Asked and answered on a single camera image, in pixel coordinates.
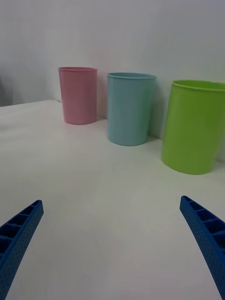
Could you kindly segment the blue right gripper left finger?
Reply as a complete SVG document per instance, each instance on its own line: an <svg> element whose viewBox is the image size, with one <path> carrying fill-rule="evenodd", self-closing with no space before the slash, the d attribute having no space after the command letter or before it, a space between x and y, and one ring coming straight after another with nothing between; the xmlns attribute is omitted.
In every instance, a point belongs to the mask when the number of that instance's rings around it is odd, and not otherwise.
<svg viewBox="0 0 225 300"><path fill-rule="evenodd" d="M0 299L4 300L44 214L37 200L0 227Z"/></svg>

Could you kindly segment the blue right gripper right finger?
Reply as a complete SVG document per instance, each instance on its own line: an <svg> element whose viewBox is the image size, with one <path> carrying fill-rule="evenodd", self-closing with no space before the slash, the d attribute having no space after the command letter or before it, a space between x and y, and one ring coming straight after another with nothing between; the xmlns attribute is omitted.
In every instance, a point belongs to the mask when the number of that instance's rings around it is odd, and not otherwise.
<svg viewBox="0 0 225 300"><path fill-rule="evenodd" d="M225 299L225 223L197 202L182 196L180 211L211 272L218 292Z"/></svg>

